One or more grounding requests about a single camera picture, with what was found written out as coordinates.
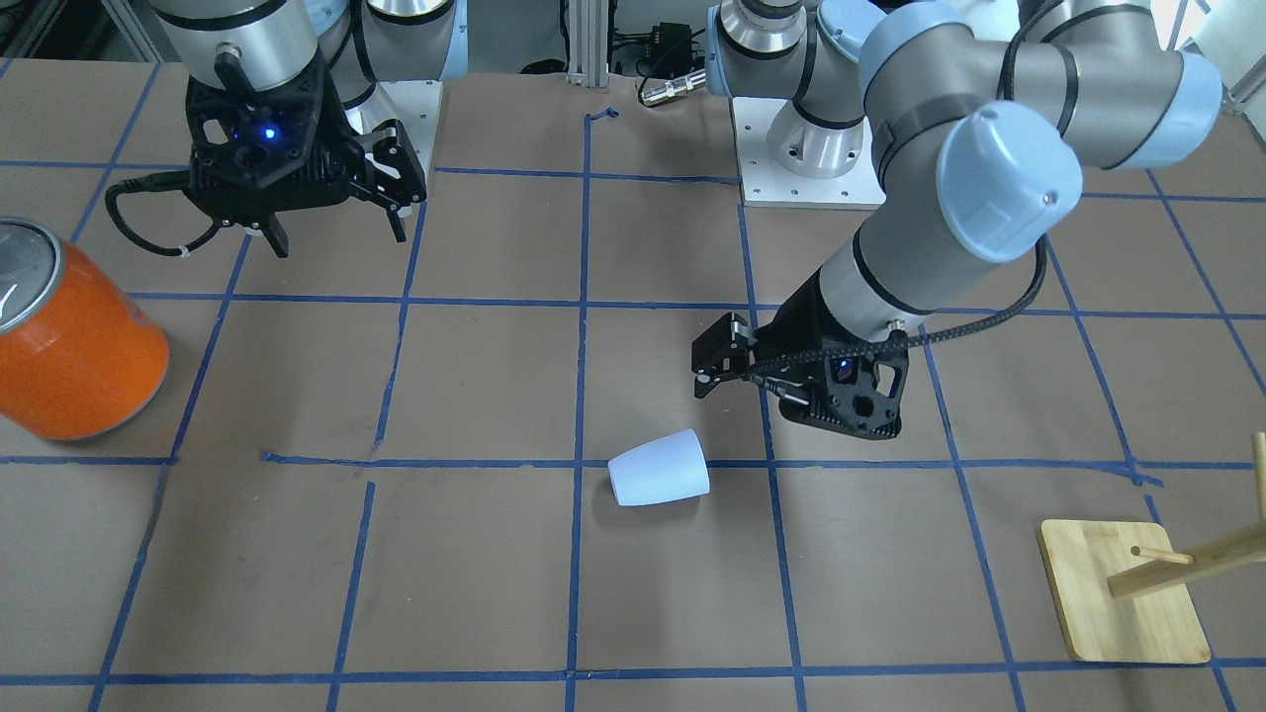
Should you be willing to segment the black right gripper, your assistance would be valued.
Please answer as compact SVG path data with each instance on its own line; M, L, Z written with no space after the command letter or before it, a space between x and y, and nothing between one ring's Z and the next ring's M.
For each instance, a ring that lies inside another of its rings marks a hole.
M230 60L233 91L190 79L186 118L192 138L186 196L216 222L252 226L279 258L290 255L281 212L335 207L354 195L384 208L398 243L403 210L425 201L425 170L406 125L385 119L357 136L335 99L322 54L268 90L249 89ZM357 147L361 167L357 168Z

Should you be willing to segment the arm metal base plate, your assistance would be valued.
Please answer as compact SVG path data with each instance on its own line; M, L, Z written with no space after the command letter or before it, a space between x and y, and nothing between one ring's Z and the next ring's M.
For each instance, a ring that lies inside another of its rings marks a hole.
M874 212L885 203L867 122L812 125L774 98L734 98L730 109L746 207Z
M365 100L346 109L346 117L360 134L368 134L386 119L403 122L425 182L430 182L444 89L438 80L380 82Z

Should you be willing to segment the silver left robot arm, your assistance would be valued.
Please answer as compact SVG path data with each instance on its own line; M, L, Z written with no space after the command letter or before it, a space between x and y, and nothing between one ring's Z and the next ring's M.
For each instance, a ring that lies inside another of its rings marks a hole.
M867 125L885 200L768 324L727 315L693 342L698 398L744 380L810 405L882 356L1008 321L1039 291L1085 168L1175 165L1220 115L1217 65L1158 46L1147 1L1022 1L1006 42L941 1L710 14L708 89Z

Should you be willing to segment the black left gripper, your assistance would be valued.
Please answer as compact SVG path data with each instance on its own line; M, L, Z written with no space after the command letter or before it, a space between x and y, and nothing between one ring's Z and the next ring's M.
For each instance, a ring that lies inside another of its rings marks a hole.
M704 400L719 384L743 380L751 365L755 383L825 397L834 386L858 383L860 356L837 355L855 346L860 338L832 315L817 271L756 332L739 312L724 312L693 338L693 397Z

